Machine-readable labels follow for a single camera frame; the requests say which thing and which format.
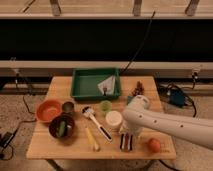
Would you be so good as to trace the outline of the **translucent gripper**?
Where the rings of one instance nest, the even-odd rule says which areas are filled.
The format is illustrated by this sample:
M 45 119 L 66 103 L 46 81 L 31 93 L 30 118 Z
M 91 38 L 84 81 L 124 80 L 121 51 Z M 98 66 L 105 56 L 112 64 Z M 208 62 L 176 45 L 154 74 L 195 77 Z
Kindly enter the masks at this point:
M 138 137 L 141 134 L 141 132 L 142 132 L 142 128 L 140 126 L 127 122 L 126 120 L 122 122 L 120 131 L 119 131 L 120 134 L 129 134 L 135 137 Z

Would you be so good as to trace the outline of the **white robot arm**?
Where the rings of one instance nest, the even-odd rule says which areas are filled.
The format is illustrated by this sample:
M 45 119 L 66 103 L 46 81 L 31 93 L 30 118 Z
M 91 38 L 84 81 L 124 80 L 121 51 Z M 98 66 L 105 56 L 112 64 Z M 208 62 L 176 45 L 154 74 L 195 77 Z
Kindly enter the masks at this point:
M 146 127 L 213 150 L 213 120 L 154 112 L 149 106 L 143 95 L 127 104 L 122 115 L 129 132 Z

